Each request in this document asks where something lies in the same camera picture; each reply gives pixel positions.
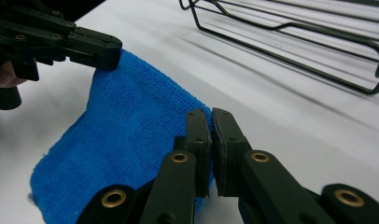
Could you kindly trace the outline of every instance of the white table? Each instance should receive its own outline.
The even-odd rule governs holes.
[[[77,25],[118,37],[210,107],[231,111],[251,146],[273,153],[304,187],[319,193],[343,183],[379,201],[379,94],[336,88],[205,35],[177,0],[108,0]],[[379,32],[379,25],[371,28]],[[275,47],[307,48],[281,43]],[[342,65],[349,67],[356,64]],[[0,111],[4,224],[44,223],[28,200],[30,175],[85,110],[94,71],[68,60],[38,68],[39,81],[20,85],[22,105]],[[212,189],[198,223],[241,220],[237,199]]]

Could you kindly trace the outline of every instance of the tabletop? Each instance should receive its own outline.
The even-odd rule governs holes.
[[[379,8],[348,7],[341,1],[312,2],[319,8],[343,8],[347,14],[379,19]],[[379,41],[379,22],[369,19],[326,16],[325,12],[277,2],[251,4],[301,20],[332,26],[345,23],[346,31],[371,34]],[[227,7],[263,24],[292,20],[254,16],[232,5]],[[367,59],[378,59],[378,54],[371,49],[295,28],[288,28],[286,33],[291,35],[286,35],[248,27],[205,10],[199,10],[199,16],[204,26],[262,49],[364,85],[375,85],[377,63]],[[379,93],[349,90],[205,33],[178,0],[107,0],[76,24],[116,36],[124,49],[161,70],[206,105],[232,112],[250,145],[274,154],[304,187],[319,193],[328,184],[343,183],[379,202]],[[337,53],[336,49],[296,38],[298,35],[330,41],[363,57]],[[22,105],[0,110],[0,223],[4,224],[44,223],[29,199],[30,175],[86,109],[94,72],[94,68],[68,60],[53,66],[40,63],[38,70],[39,81],[19,86]],[[213,187],[197,223],[241,222],[237,199],[219,198]]]

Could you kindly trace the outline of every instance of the black wire rack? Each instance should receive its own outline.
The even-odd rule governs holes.
[[[323,0],[189,0],[189,3],[186,5],[183,3],[183,0],[179,0],[179,4],[183,10],[191,10],[196,26],[203,32],[222,38],[246,49],[254,50],[257,53],[275,58],[282,63],[325,78],[332,83],[336,83],[350,90],[367,95],[379,93],[379,34],[370,31],[372,29],[379,29],[379,1],[329,1],[334,2],[334,4],[338,6],[344,5],[342,8],[350,6],[354,10],[339,10],[337,7],[331,7],[330,3],[327,2],[328,1],[323,2]],[[300,12],[300,15],[298,13],[290,13],[289,10],[291,8],[296,8],[297,12]],[[371,13],[359,13],[364,10],[369,10]],[[342,21],[354,20],[355,22],[352,22],[354,26],[357,26],[356,21],[364,21],[366,26],[369,27],[359,27],[358,31],[351,29],[350,26],[342,26],[339,22],[331,22],[328,24],[323,21],[313,20],[312,16],[306,17],[301,15],[303,11],[315,11],[326,15],[338,16],[342,18]],[[291,39],[296,38],[311,45],[318,45],[323,49],[344,55],[348,60],[356,59],[375,64],[376,68],[373,68],[373,74],[352,75],[358,79],[369,80],[371,85],[357,83],[351,78],[338,76],[331,71],[322,70],[312,64],[290,58],[287,54],[276,53],[273,50],[258,45],[257,40],[255,42],[247,41],[248,39],[240,37],[245,35],[244,33],[237,30],[224,30],[224,28],[221,28],[221,24],[224,23],[224,21],[203,21],[199,16],[200,13],[203,13],[203,15],[212,14],[216,17],[222,17],[225,22],[234,21],[241,26],[249,26],[252,29],[258,29],[258,31],[264,30],[273,34],[285,35]],[[322,40],[322,38],[315,38],[315,35],[324,36],[324,39],[334,39],[334,41],[329,42]],[[346,48],[345,44],[342,44],[343,42],[358,47],[355,49]],[[341,70],[345,70],[345,68],[347,68],[347,66],[340,67]]]

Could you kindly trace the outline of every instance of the blue cloth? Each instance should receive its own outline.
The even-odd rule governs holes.
[[[186,134],[187,113],[198,107],[210,121],[210,108],[123,49],[116,70],[96,70],[86,111],[34,169],[31,188],[44,220],[76,223],[100,189],[138,189],[155,178],[174,137]]]

